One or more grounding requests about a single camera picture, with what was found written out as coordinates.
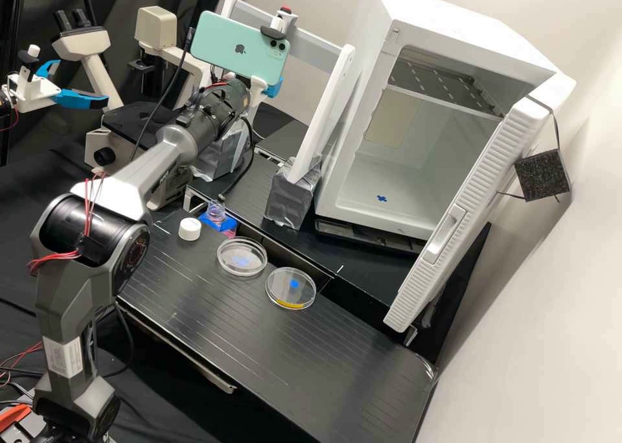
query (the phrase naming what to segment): white wall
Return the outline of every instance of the white wall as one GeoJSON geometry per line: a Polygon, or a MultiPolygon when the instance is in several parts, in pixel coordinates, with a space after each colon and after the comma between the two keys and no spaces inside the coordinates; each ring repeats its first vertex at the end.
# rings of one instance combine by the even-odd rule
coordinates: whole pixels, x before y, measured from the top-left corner
{"type": "Polygon", "coordinates": [[[448,360],[417,443],[622,440],[621,58],[572,203],[448,360]]]}
{"type": "MultiPolygon", "coordinates": [[[[301,16],[299,26],[337,44],[344,44],[357,0],[247,0],[267,10],[289,5],[301,16]]],[[[581,93],[595,82],[595,72],[618,26],[619,0],[445,0],[496,17],[535,44],[564,72],[579,82],[571,109],[584,108],[581,93]]],[[[281,94],[273,101],[308,123],[328,76],[290,58],[281,94]]],[[[569,119],[568,128],[580,126],[569,119]]]]}

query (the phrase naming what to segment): open door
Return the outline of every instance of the open door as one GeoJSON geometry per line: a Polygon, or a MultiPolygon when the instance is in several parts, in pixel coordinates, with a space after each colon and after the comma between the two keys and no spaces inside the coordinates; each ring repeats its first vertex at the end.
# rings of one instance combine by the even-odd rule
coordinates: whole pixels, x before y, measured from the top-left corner
{"type": "MultiPolygon", "coordinates": [[[[529,96],[558,111],[574,86],[570,77],[556,73],[529,96]]],[[[499,199],[497,191],[509,184],[513,164],[548,117],[549,111],[523,97],[497,125],[404,279],[384,318],[392,329],[403,332],[436,296],[485,225],[499,199]]]]}

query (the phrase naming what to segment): white bottle cap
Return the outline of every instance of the white bottle cap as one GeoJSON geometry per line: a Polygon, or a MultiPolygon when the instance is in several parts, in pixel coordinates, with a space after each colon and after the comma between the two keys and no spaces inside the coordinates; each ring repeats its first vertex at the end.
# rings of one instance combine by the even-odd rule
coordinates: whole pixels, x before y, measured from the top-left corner
{"type": "Polygon", "coordinates": [[[184,240],[197,240],[201,235],[201,222],[196,218],[184,218],[179,223],[179,237],[184,240]]]}
{"type": "Polygon", "coordinates": [[[28,51],[27,53],[33,57],[37,57],[39,56],[39,53],[41,52],[41,49],[37,46],[37,45],[30,45],[28,47],[28,51]]]}

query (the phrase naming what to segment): door handle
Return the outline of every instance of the door handle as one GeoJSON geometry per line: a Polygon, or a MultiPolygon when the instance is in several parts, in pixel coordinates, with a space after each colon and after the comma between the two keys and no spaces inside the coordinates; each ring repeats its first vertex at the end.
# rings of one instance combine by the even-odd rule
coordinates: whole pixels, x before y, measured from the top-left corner
{"type": "Polygon", "coordinates": [[[421,254],[426,262],[431,264],[436,263],[436,260],[460,225],[466,213],[467,211],[464,208],[454,204],[449,212],[443,216],[438,229],[432,235],[432,239],[428,241],[423,254],[421,254]]]}

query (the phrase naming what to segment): red wire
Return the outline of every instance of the red wire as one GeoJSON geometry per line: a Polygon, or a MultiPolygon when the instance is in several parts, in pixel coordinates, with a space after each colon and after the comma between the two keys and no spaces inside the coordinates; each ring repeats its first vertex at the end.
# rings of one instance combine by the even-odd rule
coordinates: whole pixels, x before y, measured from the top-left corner
{"type": "MultiPolygon", "coordinates": [[[[106,175],[102,174],[100,179],[104,179],[106,175]]],[[[93,211],[95,210],[95,202],[93,201],[93,184],[95,182],[95,178],[90,179],[91,188],[89,189],[89,179],[84,180],[84,235],[88,236],[91,234],[91,220],[93,219],[93,211]]],[[[39,270],[39,267],[50,260],[75,260],[76,258],[80,258],[80,253],[77,250],[72,250],[71,252],[64,253],[53,253],[41,258],[35,258],[28,263],[28,268],[30,269],[30,274],[33,275],[39,270]]]]}
{"type": "MultiPolygon", "coordinates": [[[[24,350],[24,351],[22,351],[22,352],[20,352],[20,353],[16,354],[15,356],[11,356],[11,357],[9,357],[9,358],[4,359],[4,360],[0,363],[0,367],[1,367],[1,366],[3,366],[3,365],[4,365],[5,363],[7,363],[8,361],[10,361],[12,358],[16,358],[16,359],[13,361],[13,363],[11,364],[11,366],[10,366],[11,368],[13,368],[13,367],[15,367],[15,366],[19,363],[19,361],[21,361],[21,360],[22,360],[24,357],[26,357],[28,354],[30,354],[31,352],[35,352],[35,351],[41,350],[42,348],[43,348],[43,345],[42,345],[41,341],[39,341],[38,343],[33,344],[33,345],[32,345],[32,346],[30,346],[28,349],[26,349],[26,350],[24,350]]],[[[7,372],[8,372],[7,370],[3,371],[3,372],[0,374],[0,378],[2,378],[5,374],[7,374],[7,372]]],[[[9,379],[7,379],[7,381],[6,381],[4,384],[2,384],[2,386],[0,386],[0,387],[4,387],[4,386],[5,386],[5,385],[9,382],[9,380],[10,380],[10,378],[9,378],[9,379]]]]}
{"type": "Polygon", "coordinates": [[[18,122],[19,122],[19,111],[16,108],[15,109],[15,122],[13,124],[11,124],[9,127],[6,127],[4,129],[0,129],[0,132],[4,132],[5,130],[9,130],[9,129],[14,128],[15,126],[17,126],[18,122]]]}

